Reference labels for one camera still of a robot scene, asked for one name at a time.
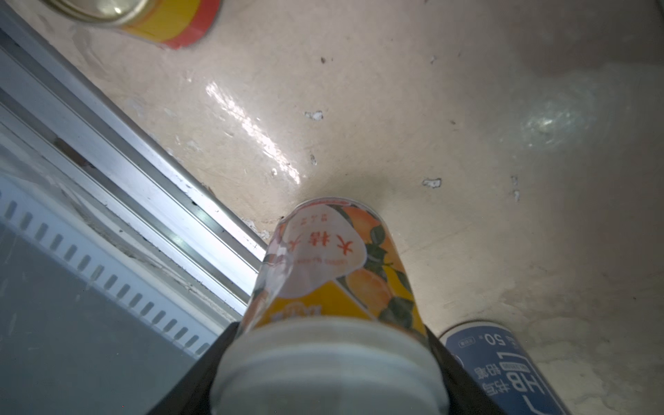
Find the orange fruit can white lid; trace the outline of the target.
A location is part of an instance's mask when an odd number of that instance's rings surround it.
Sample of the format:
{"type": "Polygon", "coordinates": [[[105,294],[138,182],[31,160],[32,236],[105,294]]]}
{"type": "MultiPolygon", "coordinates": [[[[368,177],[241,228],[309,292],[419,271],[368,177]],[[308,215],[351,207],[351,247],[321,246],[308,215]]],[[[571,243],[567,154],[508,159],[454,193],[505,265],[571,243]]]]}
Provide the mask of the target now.
{"type": "Polygon", "coordinates": [[[328,197],[273,234],[210,391],[214,414],[446,414],[405,268],[371,209],[328,197]]]}

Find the oval gold fish tin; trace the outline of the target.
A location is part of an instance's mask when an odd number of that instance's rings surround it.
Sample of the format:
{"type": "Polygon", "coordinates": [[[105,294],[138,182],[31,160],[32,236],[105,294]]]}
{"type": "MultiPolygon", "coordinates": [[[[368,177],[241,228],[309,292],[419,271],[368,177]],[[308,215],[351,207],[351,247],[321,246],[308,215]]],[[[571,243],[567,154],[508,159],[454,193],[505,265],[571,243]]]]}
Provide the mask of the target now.
{"type": "Polygon", "coordinates": [[[113,29],[178,50],[204,38],[212,28],[221,0],[50,0],[44,4],[79,24],[113,29]]]}

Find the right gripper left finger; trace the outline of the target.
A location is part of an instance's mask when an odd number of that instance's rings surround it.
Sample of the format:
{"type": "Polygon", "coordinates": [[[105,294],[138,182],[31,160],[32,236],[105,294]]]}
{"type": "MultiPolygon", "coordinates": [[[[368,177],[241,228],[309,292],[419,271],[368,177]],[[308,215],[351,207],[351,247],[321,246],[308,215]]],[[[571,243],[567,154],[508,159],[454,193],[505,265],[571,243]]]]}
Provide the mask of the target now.
{"type": "Polygon", "coordinates": [[[209,395],[217,368],[239,328],[238,322],[231,323],[148,415],[210,414],[209,395]]]}

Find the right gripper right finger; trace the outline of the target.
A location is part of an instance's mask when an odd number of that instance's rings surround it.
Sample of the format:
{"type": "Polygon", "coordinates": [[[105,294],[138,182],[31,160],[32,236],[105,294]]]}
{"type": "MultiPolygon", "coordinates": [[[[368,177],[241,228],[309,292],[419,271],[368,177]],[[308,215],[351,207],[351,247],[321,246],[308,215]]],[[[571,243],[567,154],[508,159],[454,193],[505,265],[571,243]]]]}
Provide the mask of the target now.
{"type": "Polygon", "coordinates": [[[480,389],[439,338],[426,327],[427,340],[439,365],[449,396],[449,415],[505,415],[505,411],[480,389]]]}

